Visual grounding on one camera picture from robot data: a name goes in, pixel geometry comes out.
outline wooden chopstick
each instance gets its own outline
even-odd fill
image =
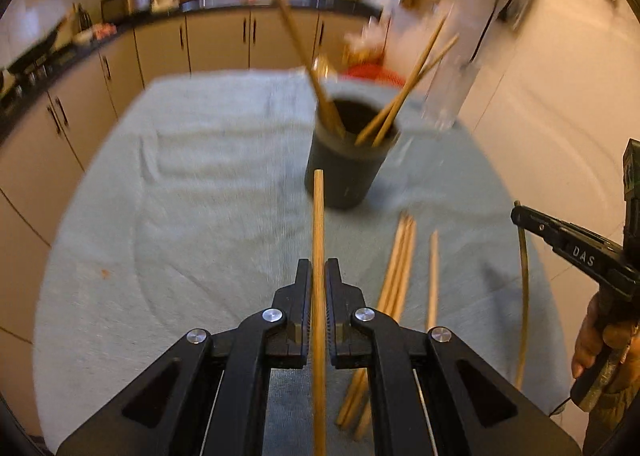
[[[312,240],[312,397],[314,405],[314,456],[326,455],[326,299],[324,295],[324,176],[314,172]]]
[[[438,35],[440,34],[440,30],[442,29],[442,25],[444,24],[445,19],[446,19],[446,16],[442,18],[439,25],[436,27],[435,32],[433,32],[433,35],[431,36],[431,40],[429,42],[431,47],[428,47],[428,50],[425,49],[425,53],[427,55],[431,51],[431,48],[433,48],[433,43],[435,43],[436,39],[438,38]],[[399,99],[398,102],[396,102],[393,105],[393,107],[391,108],[391,111],[389,111],[389,114],[386,116],[385,121],[382,123],[382,126],[380,127],[378,134],[373,139],[373,144],[372,144],[373,147],[379,146],[380,143],[382,143],[382,141],[384,140],[386,132],[391,128],[391,125],[393,124],[394,120],[396,119],[396,116],[398,115],[398,111],[400,111],[400,107],[406,100],[406,97],[409,94],[409,91],[411,91],[412,87],[415,86],[415,80],[419,75],[420,75],[420,70],[418,70],[418,73],[415,73],[415,70],[412,72],[411,76],[409,77],[409,80],[405,83],[404,88],[402,88],[402,91],[398,95],[398,99]]]
[[[390,310],[393,307],[393,286],[398,280],[398,278],[396,277],[396,273],[398,272],[400,259],[402,257],[402,251],[404,249],[404,244],[406,241],[406,232],[409,219],[410,217],[407,214],[400,214],[394,244],[389,256],[388,265],[386,267],[384,283],[380,292],[380,298],[378,299],[377,309],[384,313],[390,313]],[[347,395],[342,403],[340,412],[338,413],[338,418],[335,421],[335,423],[340,428],[347,428],[351,424],[351,421],[354,419],[357,410],[360,407],[360,402],[362,401],[364,392],[367,389],[366,376],[367,373],[364,368],[357,369],[355,374],[353,375],[351,384],[349,386],[349,389],[347,390]]]
[[[399,322],[402,318],[402,311],[404,310],[404,302],[406,299],[406,293],[409,289],[409,279],[411,276],[411,267],[414,261],[414,250],[415,250],[415,221],[413,219],[410,220],[408,224],[407,230],[407,240],[406,247],[404,252],[402,253],[401,260],[401,269],[399,270],[399,276],[397,280],[398,287],[398,297],[394,302],[393,312],[391,317]],[[355,434],[353,435],[354,440],[360,441],[367,431],[367,427],[369,427],[369,423],[371,422],[371,401],[367,401],[367,405],[362,412],[362,416],[360,417],[360,421],[358,422],[358,426],[356,428]]]
[[[520,205],[520,202],[516,200],[513,204]],[[518,246],[520,247],[520,271],[522,273],[522,326],[520,327],[518,366],[513,385],[518,391],[521,391],[527,362],[527,340],[529,338],[529,255],[527,253],[527,237],[521,227],[518,227]]]
[[[365,126],[365,128],[362,131],[359,132],[358,136],[356,137],[356,141],[355,141],[356,146],[359,146],[360,144],[362,144],[367,139],[367,137],[375,129],[378,128],[378,126],[380,126],[381,124],[386,122],[386,117],[389,115],[389,113],[391,113],[391,111],[393,111],[393,108],[397,105],[397,103],[400,100],[402,100],[402,102],[404,102],[404,99],[406,98],[406,96],[414,88],[415,84],[417,83],[416,79],[418,78],[418,75],[420,74],[420,71],[422,70],[422,66],[427,61],[427,57],[431,53],[431,49],[433,48],[433,45],[436,42],[436,39],[438,38],[438,35],[440,34],[440,30],[442,29],[446,19],[447,19],[447,16],[444,16],[440,20],[440,22],[438,23],[435,31],[433,32],[433,34],[429,38],[427,46],[424,48],[424,51],[420,55],[420,58],[418,59],[418,62],[415,63],[414,69],[412,70],[411,74],[409,75],[409,78],[405,81],[404,86],[402,87],[402,90],[394,98],[394,100],[392,100],[391,103],[387,106],[388,110],[385,111],[386,110],[386,108],[385,108],[385,110],[379,112],[372,119],[372,121],[370,121]]]
[[[440,259],[438,253],[438,230],[431,233],[429,249],[429,303],[424,330],[435,328],[438,321],[438,290],[440,287]]]
[[[409,91],[407,92],[407,96],[409,93],[411,93],[414,88],[420,83],[420,81],[426,77],[427,73],[429,73],[431,70],[433,70],[439,63],[440,61],[444,58],[444,56],[449,52],[449,50],[451,48],[453,48],[453,45],[455,45],[455,43],[458,42],[458,39],[460,38],[459,34],[454,35],[451,39],[449,39],[449,41],[446,43],[446,45],[444,45],[444,47],[442,48],[442,50],[436,55],[436,57],[432,60],[430,60],[429,62],[427,62],[426,66],[424,68],[422,68],[422,70],[420,71],[420,74],[418,75],[417,79],[415,80],[415,82],[413,83],[413,85],[411,86],[411,88],[409,89]],[[404,98],[404,100],[400,100],[400,97],[402,95],[402,92],[399,92],[392,100],[391,102],[389,102],[367,125],[366,127],[360,131],[360,133],[358,134],[358,136],[356,137],[356,141],[355,144],[356,146],[360,146],[370,135],[371,133],[373,133],[377,128],[379,128],[379,126],[385,121],[386,116],[391,112],[391,109],[393,108],[393,106],[395,104],[399,104],[400,106],[402,106],[402,104],[404,103],[404,100],[406,100],[406,97]]]
[[[296,52],[298,52],[298,57],[302,61],[302,64],[305,67],[306,74],[311,81],[311,85],[314,87],[314,91],[316,92],[316,97],[318,97],[318,108],[320,111],[320,119],[322,123],[327,126],[328,129],[331,129],[333,132],[338,134],[341,138],[345,136],[344,125],[340,119],[340,113],[338,113],[338,109],[335,107],[334,102],[327,96],[324,88],[320,85],[318,81],[318,77],[313,70],[311,61],[306,56],[305,48],[302,45],[302,38],[300,37],[300,32],[296,27],[296,23],[293,21],[293,16],[291,15],[291,10],[289,9],[289,5],[285,0],[275,0],[278,8],[280,9],[280,15],[282,16],[282,22],[289,32],[289,36],[293,42],[293,46],[296,48]]]

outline black countertop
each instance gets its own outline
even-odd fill
[[[318,10],[320,12],[334,12],[346,16],[380,18],[382,10],[358,0],[288,0],[293,9]],[[151,24],[159,20],[170,19],[190,14],[206,13],[211,10],[256,9],[272,7],[271,0],[199,0],[183,4],[175,10],[165,12],[140,14],[118,25],[118,33],[100,41],[92,41],[83,46],[73,44],[56,52],[56,61],[47,71],[47,76],[35,82],[34,85],[24,86],[22,96],[5,96],[0,99],[0,144],[14,130],[21,118],[29,111],[34,102],[43,96],[60,78],[72,70],[78,63],[94,54],[103,46],[119,38],[119,36],[133,28]]]

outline clear plastic bottle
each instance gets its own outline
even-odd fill
[[[492,13],[495,0],[441,0],[433,21],[448,13],[446,25],[434,52],[458,35],[458,42],[437,67],[422,106],[422,118],[429,128],[451,128],[462,103],[476,79],[478,66],[471,62]]]

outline light blue towel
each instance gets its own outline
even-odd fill
[[[331,83],[382,105],[387,88]],[[153,84],[87,172],[53,245],[36,316],[34,374],[46,442],[63,439],[181,335],[212,333],[267,308],[311,255],[303,187],[315,110],[299,72],[207,74]],[[440,231],[438,324],[513,380],[520,335],[520,265],[512,201],[462,127],[441,139],[401,112],[401,139],[369,195],[326,212],[326,255],[375,306],[398,214],[417,221],[402,325],[424,328],[428,245]],[[568,396],[558,314],[530,248],[531,308],[524,393],[545,412]],[[351,378],[328,370],[333,456],[369,456],[333,420]],[[275,370],[266,456],[312,453],[308,366]]]

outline kitchen cabinet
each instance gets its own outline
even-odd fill
[[[69,144],[87,169],[116,123],[99,55],[92,55],[58,81],[49,96]]]
[[[347,67],[342,64],[344,34],[361,33],[368,20],[367,17],[321,13],[318,19],[314,57],[324,54],[329,64],[337,71],[345,71]]]
[[[113,109],[122,116],[143,90],[133,32],[127,32],[101,49],[100,60]]]
[[[192,72],[249,67],[248,10],[187,16],[186,24]]]
[[[28,341],[49,247],[0,195],[0,327]]]
[[[305,55],[311,61],[316,43],[318,12],[293,10],[293,20],[298,27]],[[263,8],[251,11],[251,43],[249,66],[262,69],[286,69],[302,66],[278,10]]]
[[[189,73],[186,20],[175,17],[136,28],[136,46],[145,88],[165,75]]]
[[[40,436],[32,350],[31,344],[0,330],[0,392],[27,434]]]
[[[82,178],[47,94],[40,97],[0,149],[0,190],[49,243]]]

